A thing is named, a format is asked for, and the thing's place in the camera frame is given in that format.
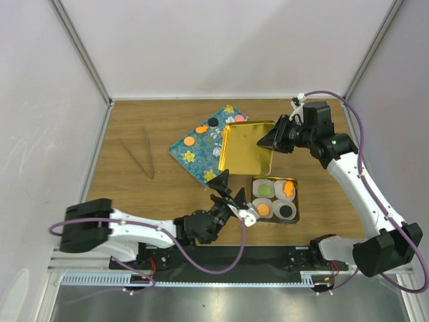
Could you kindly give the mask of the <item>gold tin lid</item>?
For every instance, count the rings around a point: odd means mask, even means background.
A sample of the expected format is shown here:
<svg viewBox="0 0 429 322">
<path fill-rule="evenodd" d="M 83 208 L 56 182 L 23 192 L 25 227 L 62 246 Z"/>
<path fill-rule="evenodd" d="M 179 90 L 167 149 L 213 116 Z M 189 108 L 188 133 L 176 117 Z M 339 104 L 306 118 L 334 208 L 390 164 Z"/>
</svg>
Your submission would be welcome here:
<svg viewBox="0 0 429 322">
<path fill-rule="evenodd" d="M 223 132 L 219 170 L 237 175 L 268 175 L 273 151 L 257 142 L 274 127 L 274 121 L 241 121 L 228 123 Z"/>
</svg>

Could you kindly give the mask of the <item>white paper cup top-left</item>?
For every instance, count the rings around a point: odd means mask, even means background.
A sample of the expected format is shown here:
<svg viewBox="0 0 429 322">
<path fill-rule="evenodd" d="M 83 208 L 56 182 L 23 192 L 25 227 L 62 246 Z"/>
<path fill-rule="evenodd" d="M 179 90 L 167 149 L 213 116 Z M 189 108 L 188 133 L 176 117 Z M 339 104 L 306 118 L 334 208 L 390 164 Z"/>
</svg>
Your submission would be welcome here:
<svg viewBox="0 0 429 322">
<path fill-rule="evenodd" d="M 252 183 L 252 194 L 256 198 L 273 198 L 275 197 L 275 188 L 273 181 L 269 179 L 256 179 Z"/>
</svg>

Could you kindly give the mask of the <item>white paper cup bottom-right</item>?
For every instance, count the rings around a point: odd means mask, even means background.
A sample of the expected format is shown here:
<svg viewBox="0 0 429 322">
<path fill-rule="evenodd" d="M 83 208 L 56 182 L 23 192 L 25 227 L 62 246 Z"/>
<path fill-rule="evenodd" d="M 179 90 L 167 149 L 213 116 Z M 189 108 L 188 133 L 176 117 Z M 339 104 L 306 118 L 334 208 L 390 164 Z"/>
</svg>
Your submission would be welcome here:
<svg viewBox="0 0 429 322">
<path fill-rule="evenodd" d="M 273 214 L 281 220 L 293 220 L 297 215 L 297 208 L 293 202 L 277 199 L 272 203 Z"/>
</svg>

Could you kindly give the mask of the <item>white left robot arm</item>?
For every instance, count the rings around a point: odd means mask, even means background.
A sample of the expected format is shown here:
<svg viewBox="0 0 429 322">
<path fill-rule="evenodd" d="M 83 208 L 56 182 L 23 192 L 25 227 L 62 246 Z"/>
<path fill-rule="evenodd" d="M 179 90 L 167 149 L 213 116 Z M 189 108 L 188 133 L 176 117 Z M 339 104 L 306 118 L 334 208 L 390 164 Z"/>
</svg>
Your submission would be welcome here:
<svg viewBox="0 0 429 322">
<path fill-rule="evenodd" d="M 245 189 L 232 197 L 228 180 L 228 170 L 209 180 L 208 187 L 216 192 L 210 197 L 213 205 L 209 210 L 196 210 L 173 220 L 133 216 L 114 208 L 110 199 L 70 206 L 59 223 L 59 249 L 67 254 L 102 252 L 132 268 L 141 268 L 146 264 L 147 252 L 140 245 L 168 249 L 211 244 L 230 218 L 238 219 L 244 227 L 257 221 L 257 213 L 246 201 Z"/>
</svg>

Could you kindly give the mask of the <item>orange round cookie left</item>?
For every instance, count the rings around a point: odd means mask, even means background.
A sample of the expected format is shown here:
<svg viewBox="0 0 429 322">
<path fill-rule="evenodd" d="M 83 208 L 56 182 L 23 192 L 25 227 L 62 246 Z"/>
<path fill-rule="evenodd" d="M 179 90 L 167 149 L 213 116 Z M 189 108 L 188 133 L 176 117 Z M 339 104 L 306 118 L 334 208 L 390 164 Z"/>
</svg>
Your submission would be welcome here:
<svg viewBox="0 0 429 322">
<path fill-rule="evenodd" d="M 195 139 L 192 136 L 188 136 L 184 138 L 184 144 L 186 146 L 193 146 L 195 144 Z"/>
</svg>

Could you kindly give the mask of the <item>metal tongs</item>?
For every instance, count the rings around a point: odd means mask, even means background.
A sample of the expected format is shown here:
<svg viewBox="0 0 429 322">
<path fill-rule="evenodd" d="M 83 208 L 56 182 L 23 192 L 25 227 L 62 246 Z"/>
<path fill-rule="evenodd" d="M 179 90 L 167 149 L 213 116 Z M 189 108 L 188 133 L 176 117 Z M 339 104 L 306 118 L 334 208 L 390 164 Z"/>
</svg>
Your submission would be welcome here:
<svg viewBox="0 0 429 322">
<path fill-rule="evenodd" d="M 133 158 L 145 175 L 153 180 L 155 177 L 154 160 L 146 129 L 144 127 L 141 128 L 134 138 L 122 134 L 119 139 L 122 146 L 127 150 L 128 154 Z"/>
</svg>

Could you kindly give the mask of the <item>white paper cup bottom-left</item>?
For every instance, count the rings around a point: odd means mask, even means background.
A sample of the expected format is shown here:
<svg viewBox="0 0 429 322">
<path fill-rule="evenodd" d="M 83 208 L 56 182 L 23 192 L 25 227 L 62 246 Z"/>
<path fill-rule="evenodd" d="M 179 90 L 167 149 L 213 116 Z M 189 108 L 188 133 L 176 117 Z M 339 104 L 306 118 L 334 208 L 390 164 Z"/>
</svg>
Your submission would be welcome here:
<svg viewBox="0 0 429 322">
<path fill-rule="evenodd" d="M 271 219 L 273 217 L 272 201 L 266 198 L 256 198 L 252 201 L 252 205 L 256 208 L 259 219 Z"/>
</svg>

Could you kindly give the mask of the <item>black sandwich cookie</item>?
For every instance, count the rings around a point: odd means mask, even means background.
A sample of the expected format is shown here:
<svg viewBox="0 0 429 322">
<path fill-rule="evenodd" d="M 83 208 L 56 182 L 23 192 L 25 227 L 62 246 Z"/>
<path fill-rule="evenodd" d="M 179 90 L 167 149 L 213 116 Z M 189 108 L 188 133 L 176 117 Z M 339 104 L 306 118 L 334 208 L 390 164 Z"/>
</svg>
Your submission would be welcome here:
<svg viewBox="0 0 429 322">
<path fill-rule="evenodd" d="M 282 205 L 282 206 L 280 207 L 279 214 L 280 214 L 282 217 L 285 217 L 285 218 L 287 218 L 287 217 L 291 217 L 291 216 L 293 215 L 293 213 L 294 213 L 294 210 L 293 210 L 293 208 L 291 208 L 291 206 L 289 206 L 289 205 Z"/>
<path fill-rule="evenodd" d="M 212 117 L 212 118 L 210 118 L 210 119 L 208 120 L 208 124 L 209 124 L 211 127 L 216 127 L 216 126 L 219 124 L 219 121 L 218 121 L 218 119 L 217 119 L 217 118 Z"/>
</svg>

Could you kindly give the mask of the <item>teal floral tray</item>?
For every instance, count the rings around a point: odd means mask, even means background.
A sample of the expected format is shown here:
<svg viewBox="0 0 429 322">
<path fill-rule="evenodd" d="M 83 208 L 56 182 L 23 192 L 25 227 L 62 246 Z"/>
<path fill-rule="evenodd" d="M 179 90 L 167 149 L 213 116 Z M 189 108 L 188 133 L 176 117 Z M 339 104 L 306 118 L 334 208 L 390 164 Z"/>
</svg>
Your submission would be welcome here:
<svg viewBox="0 0 429 322">
<path fill-rule="evenodd" d="M 219 160 L 223 132 L 228 123 L 235 122 L 236 115 L 243 115 L 244 121 L 250 120 L 250 117 L 238 108 L 225 105 L 169 148 L 170 155 L 206 189 L 208 188 L 207 182 L 221 173 Z M 219 121 L 216 127 L 211 127 L 208 124 L 208 120 L 212 117 Z M 197 134 L 195 129 L 201 125 L 207 125 L 208 131 L 204 134 Z M 184 144 L 184 138 L 188 136 L 194 137 L 195 144 L 193 146 Z"/>
</svg>

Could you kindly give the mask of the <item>gold cookie tin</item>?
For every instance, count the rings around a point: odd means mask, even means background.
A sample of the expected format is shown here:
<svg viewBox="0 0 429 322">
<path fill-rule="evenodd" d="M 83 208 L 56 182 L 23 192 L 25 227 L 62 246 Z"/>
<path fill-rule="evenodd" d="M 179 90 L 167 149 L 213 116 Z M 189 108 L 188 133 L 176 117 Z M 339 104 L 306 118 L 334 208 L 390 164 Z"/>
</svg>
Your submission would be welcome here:
<svg viewBox="0 0 429 322">
<path fill-rule="evenodd" d="M 300 220 L 298 180 L 278 176 L 254 176 L 251 204 L 258 221 L 275 224 L 297 224 Z"/>
</svg>

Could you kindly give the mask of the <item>green round cookie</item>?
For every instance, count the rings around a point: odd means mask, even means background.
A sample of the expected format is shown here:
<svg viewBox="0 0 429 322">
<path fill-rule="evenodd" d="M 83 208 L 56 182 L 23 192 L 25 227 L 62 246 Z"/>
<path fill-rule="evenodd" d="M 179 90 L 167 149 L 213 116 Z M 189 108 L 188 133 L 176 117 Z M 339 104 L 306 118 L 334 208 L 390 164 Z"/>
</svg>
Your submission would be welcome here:
<svg viewBox="0 0 429 322">
<path fill-rule="evenodd" d="M 263 184 L 259 187 L 258 192 L 262 196 L 270 196 L 271 194 L 271 187 L 267 184 Z"/>
</svg>

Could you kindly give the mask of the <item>white paper cup top-right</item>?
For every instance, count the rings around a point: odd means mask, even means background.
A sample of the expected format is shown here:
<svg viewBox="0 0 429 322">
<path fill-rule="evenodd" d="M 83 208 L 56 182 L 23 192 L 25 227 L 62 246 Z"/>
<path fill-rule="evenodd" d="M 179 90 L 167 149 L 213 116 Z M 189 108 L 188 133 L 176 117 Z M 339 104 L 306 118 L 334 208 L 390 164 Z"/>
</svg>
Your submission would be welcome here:
<svg viewBox="0 0 429 322">
<path fill-rule="evenodd" d="M 273 183 L 275 197 L 277 199 L 284 199 L 293 201 L 296 196 L 296 189 L 291 180 L 276 180 Z"/>
</svg>

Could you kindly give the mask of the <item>orange dotted sandwich cookie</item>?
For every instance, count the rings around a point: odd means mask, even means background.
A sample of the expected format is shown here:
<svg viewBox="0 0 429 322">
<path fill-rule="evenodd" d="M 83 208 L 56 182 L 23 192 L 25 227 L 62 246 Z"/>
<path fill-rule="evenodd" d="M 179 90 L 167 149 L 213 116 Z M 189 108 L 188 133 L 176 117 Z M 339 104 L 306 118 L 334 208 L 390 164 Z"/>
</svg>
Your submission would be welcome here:
<svg viewBox="0 0 429 322">
<path fill-rule="evenodd" d="M 259 215 L 262 217 L 266 217 L 270 214 L 270 207 L 263 203 L 257 206 L 257 210 L 259 212 Z"/>
</svg>

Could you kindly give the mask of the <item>small orange fish cookie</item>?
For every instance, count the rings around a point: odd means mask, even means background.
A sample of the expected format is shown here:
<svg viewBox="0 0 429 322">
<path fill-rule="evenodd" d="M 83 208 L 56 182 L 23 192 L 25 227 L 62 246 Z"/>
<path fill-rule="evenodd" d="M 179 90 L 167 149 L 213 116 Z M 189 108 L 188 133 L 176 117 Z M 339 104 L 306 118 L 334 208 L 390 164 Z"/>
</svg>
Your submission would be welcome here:
<svg viewBox="0 0 429 322">
<path fill-rule="evenodd" d="M 204 134 L 204 133 L 206 133 L 208 131 L 208 126 L 207 125 L 201 125 L 201 126 L 199 126 L 199 127 L 197 127 L 196 129 L 195 129 L 195 132 L 197 133 L 197 134 Z"/>
</svg>

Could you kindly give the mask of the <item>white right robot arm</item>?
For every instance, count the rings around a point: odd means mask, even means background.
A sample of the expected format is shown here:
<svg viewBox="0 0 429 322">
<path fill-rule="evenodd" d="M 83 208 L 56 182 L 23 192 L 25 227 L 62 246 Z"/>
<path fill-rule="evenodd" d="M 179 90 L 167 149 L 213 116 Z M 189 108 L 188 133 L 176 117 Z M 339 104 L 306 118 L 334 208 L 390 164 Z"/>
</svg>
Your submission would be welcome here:
<svg viewBox="0 0 429 322">
<path fill-rule="evenodd" d="M 298 125 L 282 115 L 257 145 L 281 153 L 291 153 L 294 148 L 309 149 L 338 182 L 359 215 L 367 239 L 358 241 L 336 235 L 318 238 L 317 248 L 308 253 L 313 268 L 323 270 L 332 261 L 339 261 L 354 264 L 365 276 L 373 277 L 422 257 L 418 251 L 420 226 L 406 223 L 388 204 L 372 178 L 364 173 L 352 139 L 346 133 L 335 133 L 329 117 L 305 119 Z"/>
</svg>

